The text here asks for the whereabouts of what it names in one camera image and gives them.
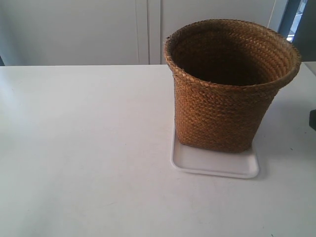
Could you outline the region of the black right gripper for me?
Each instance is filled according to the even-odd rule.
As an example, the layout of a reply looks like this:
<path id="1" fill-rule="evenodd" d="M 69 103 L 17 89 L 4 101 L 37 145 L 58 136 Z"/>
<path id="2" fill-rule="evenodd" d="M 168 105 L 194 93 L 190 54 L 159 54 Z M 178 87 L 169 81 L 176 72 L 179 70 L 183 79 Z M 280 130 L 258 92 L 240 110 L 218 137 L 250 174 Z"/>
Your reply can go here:
<path id="1" fill-rule="evenodd" d="M 316 109 L 311 110 L 309 114 L 309 126 L 316 130 Z"/>

